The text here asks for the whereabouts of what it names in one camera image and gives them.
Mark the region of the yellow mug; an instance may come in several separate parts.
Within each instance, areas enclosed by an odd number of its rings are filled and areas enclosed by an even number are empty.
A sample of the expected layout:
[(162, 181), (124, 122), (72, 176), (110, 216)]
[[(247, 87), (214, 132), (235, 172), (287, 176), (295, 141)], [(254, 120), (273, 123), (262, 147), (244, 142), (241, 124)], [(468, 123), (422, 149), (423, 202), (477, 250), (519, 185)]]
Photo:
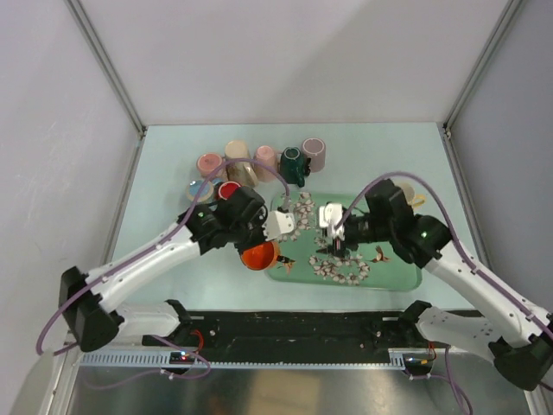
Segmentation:
[(425, 196), (417, 194), (407, 182), (398, 182), (397, 186), (402, 189), (405, 200), (412, 208), (419, 208), (426, 202)]

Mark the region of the red mug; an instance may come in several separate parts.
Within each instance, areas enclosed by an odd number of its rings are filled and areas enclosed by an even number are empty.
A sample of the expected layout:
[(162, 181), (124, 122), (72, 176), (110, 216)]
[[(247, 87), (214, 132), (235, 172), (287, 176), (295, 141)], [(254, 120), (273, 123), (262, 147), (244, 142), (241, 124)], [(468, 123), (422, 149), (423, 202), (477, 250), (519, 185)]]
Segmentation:
[(241, 184), (235, 181), (226, 181), (218, 184), (215, 193), (216, 201), (227, 201), (234, 192), (241, 188)]

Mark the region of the orange mug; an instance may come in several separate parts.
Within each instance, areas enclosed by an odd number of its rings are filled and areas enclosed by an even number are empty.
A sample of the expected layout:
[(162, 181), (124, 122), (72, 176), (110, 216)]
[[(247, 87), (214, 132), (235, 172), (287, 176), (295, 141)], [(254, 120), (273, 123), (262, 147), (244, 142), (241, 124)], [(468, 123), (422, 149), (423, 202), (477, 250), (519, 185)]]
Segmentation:
[(277, 263), (280, 254), (280, 246), (276, 241), (266, 241), (245, 250), (240, 255), (240, 259), (246, 268), (252, 271), (264, 271)]

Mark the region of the cream floral mug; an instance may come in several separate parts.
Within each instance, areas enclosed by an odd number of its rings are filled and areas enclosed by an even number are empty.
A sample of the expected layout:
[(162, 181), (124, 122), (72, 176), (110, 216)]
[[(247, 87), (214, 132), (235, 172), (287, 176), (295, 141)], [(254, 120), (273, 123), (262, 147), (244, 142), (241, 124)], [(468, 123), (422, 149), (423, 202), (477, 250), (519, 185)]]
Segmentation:
[(248, 145), (242, 140), (232, 140), (225, 147), (227, 177), (230, 181), (239, 182), (242, 186), (255, 188), (258, 178), (251, 163)]

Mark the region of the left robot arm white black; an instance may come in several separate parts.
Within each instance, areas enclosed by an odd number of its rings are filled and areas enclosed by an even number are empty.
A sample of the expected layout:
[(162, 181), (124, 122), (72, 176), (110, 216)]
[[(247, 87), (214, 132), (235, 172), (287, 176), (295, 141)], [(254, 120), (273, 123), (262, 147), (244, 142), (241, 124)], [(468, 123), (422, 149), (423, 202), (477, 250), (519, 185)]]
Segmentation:
[(290, 214), (269, 210), (248, 187), (226, 200), (189, 207), (159, 237), (119, 260), (88, 272), (72, 267), (60, 278), (60, 308), (83, 352), (119, 336), (157, 335), (185, 343), (192, 325), (175, 300), (157, 306), (126, 306), (125, 300), (171, 268), (228, 244), (244, 252), (293, 230)]

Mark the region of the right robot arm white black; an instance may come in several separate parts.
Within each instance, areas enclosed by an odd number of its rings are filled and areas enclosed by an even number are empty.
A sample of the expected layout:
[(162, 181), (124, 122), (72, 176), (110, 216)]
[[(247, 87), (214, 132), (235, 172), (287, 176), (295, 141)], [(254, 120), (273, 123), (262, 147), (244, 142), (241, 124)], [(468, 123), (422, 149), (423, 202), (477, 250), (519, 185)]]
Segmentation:
[(327, 203), (318, 227), (331, 239), (328, 251), (343, 256), (361, 244), (387, 242), (405, 263), (439, 278), (478, 312), (457, 316), (417, 300), (402, 314), (401, 340), (460, 348), (489, 361), (514, 386), (533, 391), (552, 367), (552, 314), (517, 293), (469, 253), (449, 217), (416, 213), (390, 179), (375, 180), (357, 196), (368, 211)]

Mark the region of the blue floral mug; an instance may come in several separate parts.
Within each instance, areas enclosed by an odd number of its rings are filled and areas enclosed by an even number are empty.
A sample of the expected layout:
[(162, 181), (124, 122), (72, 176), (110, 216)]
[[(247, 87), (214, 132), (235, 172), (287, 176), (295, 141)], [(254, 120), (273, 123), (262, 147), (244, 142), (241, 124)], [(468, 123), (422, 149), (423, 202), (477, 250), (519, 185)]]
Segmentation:
[(206, 180), (195, 180), (190, 182), (186, 187), (185, 196), (188, 199), (188, 205), (191, 205), (195, 198), (198, 198), (197, 203), (208, 205), (214, 202), (214, 186)]

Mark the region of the pink mug left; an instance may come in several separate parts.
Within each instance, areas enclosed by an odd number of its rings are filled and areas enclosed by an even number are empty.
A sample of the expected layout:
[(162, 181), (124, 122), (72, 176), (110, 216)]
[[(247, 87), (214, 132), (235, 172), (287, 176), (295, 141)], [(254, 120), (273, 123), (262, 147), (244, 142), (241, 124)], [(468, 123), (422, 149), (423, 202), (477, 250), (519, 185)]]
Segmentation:
[(209, 152), (198, 157), (196, 169), (202, 178), (207, 178), (225, 159), (217, 153)]

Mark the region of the light pink mug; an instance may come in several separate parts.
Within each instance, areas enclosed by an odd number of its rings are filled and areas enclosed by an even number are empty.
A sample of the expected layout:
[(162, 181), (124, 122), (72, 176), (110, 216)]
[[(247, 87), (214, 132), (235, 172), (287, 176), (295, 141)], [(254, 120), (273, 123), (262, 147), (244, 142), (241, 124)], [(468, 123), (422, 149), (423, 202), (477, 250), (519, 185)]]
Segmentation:
[(254, 164), (254, 171), (260, 182), (272, 182), (276, 177), (263, 166), (269, 167), (274, 171), (278, 171), (277, 152), (269, 145), (262, 145), (256, 149), (254, 159), (258, 163)]

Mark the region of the dark green mug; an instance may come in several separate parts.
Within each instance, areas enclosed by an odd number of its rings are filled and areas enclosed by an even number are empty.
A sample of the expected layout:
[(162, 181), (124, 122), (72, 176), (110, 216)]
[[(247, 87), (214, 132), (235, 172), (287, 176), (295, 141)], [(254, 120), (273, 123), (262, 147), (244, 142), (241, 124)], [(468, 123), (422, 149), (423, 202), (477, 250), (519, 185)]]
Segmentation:
[(311, 158), (298, 147), (287, 147), (280, 157), (279, 172), (288, 184), (303, 188), (311, 173)]

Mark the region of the mauve mug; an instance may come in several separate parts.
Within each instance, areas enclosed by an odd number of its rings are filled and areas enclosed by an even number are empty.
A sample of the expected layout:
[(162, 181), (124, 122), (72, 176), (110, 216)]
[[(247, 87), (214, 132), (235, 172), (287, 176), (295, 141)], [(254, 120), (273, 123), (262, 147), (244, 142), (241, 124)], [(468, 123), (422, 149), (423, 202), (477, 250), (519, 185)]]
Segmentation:
[(326, 163), (326, 145), (318, 137), (309, 137), (302, 142), (302, 152), (310, 159), (310, 169), (312, 173), (320, 172), (324, 169)]

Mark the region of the green floral tray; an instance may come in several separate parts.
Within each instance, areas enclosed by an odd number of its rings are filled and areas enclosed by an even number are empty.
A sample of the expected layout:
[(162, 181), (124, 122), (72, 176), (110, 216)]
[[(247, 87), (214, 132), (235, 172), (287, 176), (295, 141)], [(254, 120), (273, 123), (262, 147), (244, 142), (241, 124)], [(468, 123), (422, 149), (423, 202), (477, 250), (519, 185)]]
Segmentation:
[(293, 191), (290, 211), (296, 229), (278, 239), (281, 254), (293, 265), (276, 264), (266, 271), (276, 281), (302, 284), (360, 286), (388, 291), (412, 291), (422, 282), (422, 272), (415, 265), (403, 262), (388, 243), (361, 245), (345, 258), (322, 251), (331, 240), (318, 228), (320, 205), (337, 202), (348, 207), (354, 195)]

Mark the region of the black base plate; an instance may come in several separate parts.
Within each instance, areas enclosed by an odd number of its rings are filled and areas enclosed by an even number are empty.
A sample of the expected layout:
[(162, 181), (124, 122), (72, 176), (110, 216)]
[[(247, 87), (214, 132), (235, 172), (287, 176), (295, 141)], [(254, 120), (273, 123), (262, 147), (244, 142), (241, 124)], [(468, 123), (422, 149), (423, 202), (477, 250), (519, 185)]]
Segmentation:
[(424, 339), (394, 311), (191, 311), (168, 340), (205, 358), (307, 363), (375, 361), (391, 349), (412, 349), (433, 361), (439, 342)]

